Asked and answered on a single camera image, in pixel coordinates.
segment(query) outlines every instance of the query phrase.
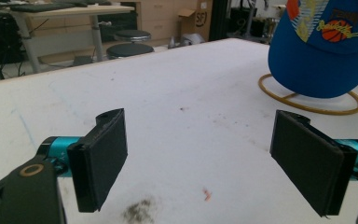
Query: white table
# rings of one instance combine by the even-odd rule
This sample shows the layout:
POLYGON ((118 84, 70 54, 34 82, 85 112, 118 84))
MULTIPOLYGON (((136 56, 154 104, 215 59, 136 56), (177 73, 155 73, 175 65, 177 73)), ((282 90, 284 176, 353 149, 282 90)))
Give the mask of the white table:
POLYGON ((269 98, 257 86, 268 49, 228 39, 2 80, 0 178, 45 138, 82 136, 95 116, 123 107, 129 157, 102 211, 79 214, 72 180, 60 179, 69 223, 130 223, 123 214, 143 200, 151 202, 143 223, 354 223, 358 183, 340 216, 318 217, 269 145, 276 109, 332 138, 358 138, 358 113, 313 114, 269 98))
POLYGON ((88 6, 72 7, 38 13, 10 11, 10 14, 14 17, 19 26, 22 43, 27 51, 34 73, 40 73, 41 68, 37 57, 70 50, 83 49, 90 45, 95 46, 97 61, 101 62, 103 60, 103 46, 98 24, 98 15, 129 13, 132 10, 134 10, 133 7, 88 6), (46 20, 76 16, 89 16, 91 20, 91 29, 68 34, 31 36, 26 23, 28 18, 34 20, 46 20))

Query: blue cap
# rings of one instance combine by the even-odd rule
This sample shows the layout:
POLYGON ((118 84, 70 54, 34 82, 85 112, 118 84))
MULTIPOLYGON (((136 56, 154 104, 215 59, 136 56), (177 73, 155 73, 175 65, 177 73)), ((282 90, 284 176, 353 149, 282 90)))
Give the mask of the blue cap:
POLYGON ((287 89, 332 98, 358 85, 358 0, 288 0, 268 65, 287 89))

